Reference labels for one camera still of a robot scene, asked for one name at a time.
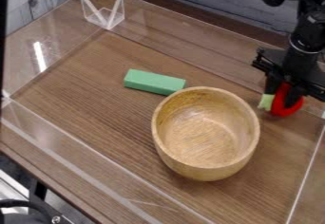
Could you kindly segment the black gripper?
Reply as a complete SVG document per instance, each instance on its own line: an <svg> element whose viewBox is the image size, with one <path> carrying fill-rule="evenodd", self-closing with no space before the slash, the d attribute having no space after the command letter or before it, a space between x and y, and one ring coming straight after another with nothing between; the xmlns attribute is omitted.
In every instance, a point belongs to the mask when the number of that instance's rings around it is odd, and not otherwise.
<svg viewBox="0 0 325 224"><path fill-rule="evenodd" d="M299 108L303 97L325 103L325 71L318 57L325 49L304 47L300 42L288 43L286 50L259 47L251 66L264 73L263 93L274 95L282 83L287 83L284 108Z"/></svg>

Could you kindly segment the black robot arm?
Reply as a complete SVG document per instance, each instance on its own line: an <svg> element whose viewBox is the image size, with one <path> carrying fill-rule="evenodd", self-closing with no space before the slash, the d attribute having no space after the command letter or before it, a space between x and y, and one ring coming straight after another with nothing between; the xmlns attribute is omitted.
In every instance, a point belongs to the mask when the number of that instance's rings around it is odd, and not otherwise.
<svg viewBox="0 0 325 224"><path fill-rule="evenodd" d="M279 7L286 0L262 0ZM260 107L298 109L306 96L325 102L325 71L319 57L325 51L325 0L298 2L296 24L284 50L259 47L251 66L266 76Z"/></svg>

